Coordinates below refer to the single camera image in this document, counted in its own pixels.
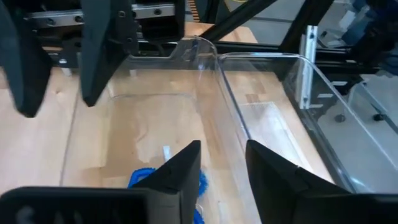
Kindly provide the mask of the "blue spring keychain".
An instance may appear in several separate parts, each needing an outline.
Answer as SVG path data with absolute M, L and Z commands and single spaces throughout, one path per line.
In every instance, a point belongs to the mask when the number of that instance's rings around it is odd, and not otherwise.
M 153 173 L 155 171 L 156 171 L 156 168 L 153 168 L 153 167 L 144 167 L 144 168 L 135 170 L 131 174 L 131 178 L 129 180 L 127 187 L 131 188 L 134 184 L 138 183 L 142 179 L 145 179 L 147 176 L 149 176 L 151 173 Z M 201 197 L 206 192 L 207 188 L 208 188 L 208 179 L 207 179 L 205 173 L 201 170 L 200 171 L 198 196 Z
M 193 214 L 193 224 L 205 224 L 202 208 L 195 209 Z

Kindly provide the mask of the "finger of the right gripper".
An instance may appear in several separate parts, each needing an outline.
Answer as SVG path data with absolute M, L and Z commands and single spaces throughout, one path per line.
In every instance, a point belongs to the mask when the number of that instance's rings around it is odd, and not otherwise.
M 132 4 L 136 0 L 81 0 L 83 32 L 80 85 L 87 106 L 96 104 L 104 88 L 131 53 L 138 51 Z
M 0 63 L 16 110 L 27 118 L 35 117 L 50 79 L 52 59 L 16 0 L 0 0 Z

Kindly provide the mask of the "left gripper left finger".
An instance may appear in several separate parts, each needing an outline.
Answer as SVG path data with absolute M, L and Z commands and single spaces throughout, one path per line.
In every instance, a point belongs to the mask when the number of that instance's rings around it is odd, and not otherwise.
M 19 187 L 0 195 L 0 224 L 193 224 L 201 142 L 130 188 Z

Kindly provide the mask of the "clear plastic bin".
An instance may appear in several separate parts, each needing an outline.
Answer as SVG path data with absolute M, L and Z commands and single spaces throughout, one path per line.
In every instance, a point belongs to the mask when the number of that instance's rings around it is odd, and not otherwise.
M 186 37 L 168 58 L 128 58 L 97 103 L 77 100 L 61 183 L 126 187 L 201 142 L 205 224 L 258 224 L 244 158 L 245 135 L 213 44 Z
M 352 193 L 398 194 L 398 77 L 326 75 L 295 54 L 219 62 L 245 138 Z

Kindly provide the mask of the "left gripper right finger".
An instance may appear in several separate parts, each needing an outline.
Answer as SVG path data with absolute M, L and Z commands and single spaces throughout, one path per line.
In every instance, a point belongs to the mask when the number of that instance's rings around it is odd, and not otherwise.
M 246 165 L 262 224 L 398 224 L 398 194 L 353 194 L 252 139 Z

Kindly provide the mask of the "black aluminium table frame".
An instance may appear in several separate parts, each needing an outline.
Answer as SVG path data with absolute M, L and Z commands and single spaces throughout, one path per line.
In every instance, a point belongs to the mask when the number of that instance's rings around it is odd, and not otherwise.
M 231 12 L 230 15 L 211 26 L 201 36 L 211 42 L 217 42 L 228 35 L 240 25 L 252 19 L 255 15 L 265 10 L 278 0 L 248 0 Z M 317 43 L 316 37 L 310 37 L 306 30 L 316 27 L 327 14 L 335 0 L 304 0 L 282 43 L 276 47 L 260 45 L 255 47 L 250 44 L 227 44 L 227 49 L 240 49 L 244 52 L 297 53 L 299 48 L 308 47 L 310 42 Z M 314 55 L 314 64 L 325 75 L 351 75 L 359 78 L 360 72 L 374 70 L 376 65 L 386 57 L 387 50 L 384 44 L 393 43 L 392 34 L 388 25 L 387 8 L 392 0 L 367 0 L 370 9 L 380 11 L 375 19 L 369 21 L 360 38 L 352 45 L 338 49 L 311 49 Z

